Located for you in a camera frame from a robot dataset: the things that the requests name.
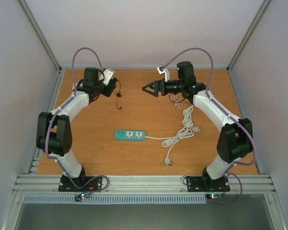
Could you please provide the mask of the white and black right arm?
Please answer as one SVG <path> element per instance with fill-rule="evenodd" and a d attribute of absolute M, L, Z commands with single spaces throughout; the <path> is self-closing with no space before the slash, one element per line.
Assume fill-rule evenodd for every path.
<path fill-rule="evenodd" d="M 154 97 L 180 93 L 191 104 L 183 111 L 183 128 L 175 136 L 163 138 L 162 144 L 172 148 L 179 140 L 194 136 L 199 127 L 193 124 L 191 116 L 194 108 L 200 109 L 217 127 L 219 138 L 215 159 L 203 169 L 202 176 L 193 181 L 204 191 L 226 188 L 228 171 L 255 150 L 251 121 L 231 113 L 213 96 L 207 85 L 198 82 L 191 62 L 184 61 L 177 64 L 176 80 L 170 80 L 167 68 L 160 66 L 157 70 L 165 78 L 143 86 L 142 90 Z"/>

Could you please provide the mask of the black power adapter with cable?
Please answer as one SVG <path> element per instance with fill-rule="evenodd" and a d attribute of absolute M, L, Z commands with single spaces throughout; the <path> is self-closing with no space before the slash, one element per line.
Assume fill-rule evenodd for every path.
<path fill-rule="evenodd" d="M 117 99 L 116 99 L 116 108 L 117 108 L 118 110 L 121 110 L 122 107 L 119 106 L 119 103 L 118 103 L 119 98 L 122 97 L 122 95 L 121 95 L 121 82 L 120 82 L 119 80 L 117 80 L 117 83 L 119 84 L 119 89 L 118 89 L 118 92 L 116 93 L 116 98 L 117 98 Z"/>

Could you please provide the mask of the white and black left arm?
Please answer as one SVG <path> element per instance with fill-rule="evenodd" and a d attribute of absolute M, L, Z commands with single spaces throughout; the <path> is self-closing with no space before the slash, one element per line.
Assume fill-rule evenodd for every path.
<path fill-rule="evenodd" d="M 36 147 L 62 169 L 59 190 L 81 191 L 91 182 L 72 151 L 72 120 L 99 98 L 111 96 L 117 78 L 111 69 L 86 68 L 84 77 L 74 82 L 72 93 L 60 106 L 38 116 Z"/>

